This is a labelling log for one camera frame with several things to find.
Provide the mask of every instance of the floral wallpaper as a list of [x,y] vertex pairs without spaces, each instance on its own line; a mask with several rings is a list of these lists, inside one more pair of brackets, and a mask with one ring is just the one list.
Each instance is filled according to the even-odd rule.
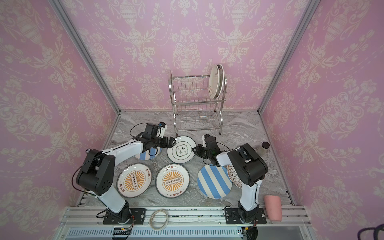
[[383,7],[322,0],[262,116],[319,240],[384,222]]
[[227,109],[259,107],[308,0],[61,0],[121,109],[171,109],[168,79],[221,63]]
[[116,115],[47,1],[1,1],[0,24],[0,231],[48,240]]

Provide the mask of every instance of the dish rack frame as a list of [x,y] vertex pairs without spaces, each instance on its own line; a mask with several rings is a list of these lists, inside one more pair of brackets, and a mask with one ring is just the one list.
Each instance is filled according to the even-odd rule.
[[176,136],[182,131],[223,129],[223,105],[227,91],[224,88],[216,99],[208,93],[210,75],[172,76],[169,78],[169,94],[172,104]]

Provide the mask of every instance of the orange sunburst design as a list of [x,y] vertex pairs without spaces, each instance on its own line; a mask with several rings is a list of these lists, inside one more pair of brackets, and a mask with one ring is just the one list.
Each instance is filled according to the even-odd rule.
[[142,171],[132,171],[125,177],[124,186],[128,191],[135,192],[144,185],[145,180],[145,175]]
[[170,171],[163,178],[163,186],[169,192],[176,192],[183,185],[183,176],[178,171]]

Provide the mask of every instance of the plate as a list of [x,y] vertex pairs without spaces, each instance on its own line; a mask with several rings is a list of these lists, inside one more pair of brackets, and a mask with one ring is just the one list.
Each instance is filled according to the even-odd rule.
[[133,164],[125,168],[117,182],[117,189],[123,197],[137,197],[151,184],[152,173],[147,165]]
[[192,148],[196,147],[195,141],[187,136],[179,136],[175,138],[176,143],[173,148],[167,149],[168,157],[174,163],[186,163],[195,155]]
[[189,173],[179,164],[163,167],[156,177],[157,191],[168,198],[175,198],[185,193],[189,186]]
[[233,167],[232,164],[228,164],[227,166],[227,172],[228,172],[228,176],[229,176],[229,179],[231,179],[231,182],[236,186],[236,187],[239,187],[239,188],[243,188],[243,182],[240,180],[240,178],[238,177],[237,173],[236,173],[236,170],[235,168]]
[[208,93],[210,98],[216,99],[220,93],[220,76],[218,72],[218,65],[214,65],[209,75]]
[[225,79],[226,79],[223,65],[218,64],[218,72],[219,72],[219,77],[220,77],[220,81],[221,81],[220,82],[220,91],[218,93],[218,96],[220,96],[224,92]]
[[158,147],[156,152],[156,148],[150,148],[145,152],[136,154],[135,157],[140,160],[150,160],[156,157],[161,152],[161,149],[161,147]]
[[225,167],[205,165],[197,174],[197,185],[200,191],[212,199],[225,197],[232,188]]

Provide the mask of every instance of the blue and white striped plate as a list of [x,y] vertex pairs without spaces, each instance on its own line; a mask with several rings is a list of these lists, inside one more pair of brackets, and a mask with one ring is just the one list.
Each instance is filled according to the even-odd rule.
[[143,153],[136,154],[135,157],[140,160],[150,160],[156,157],[160,152],[161,152],[161,147],[157,148],[157,153],[156,153],[156,148],[150,148]]
[[220,199],[225,197],[232,188],[225,167],[205,165],[197,175],[197,185],[200,191],[207,197]]

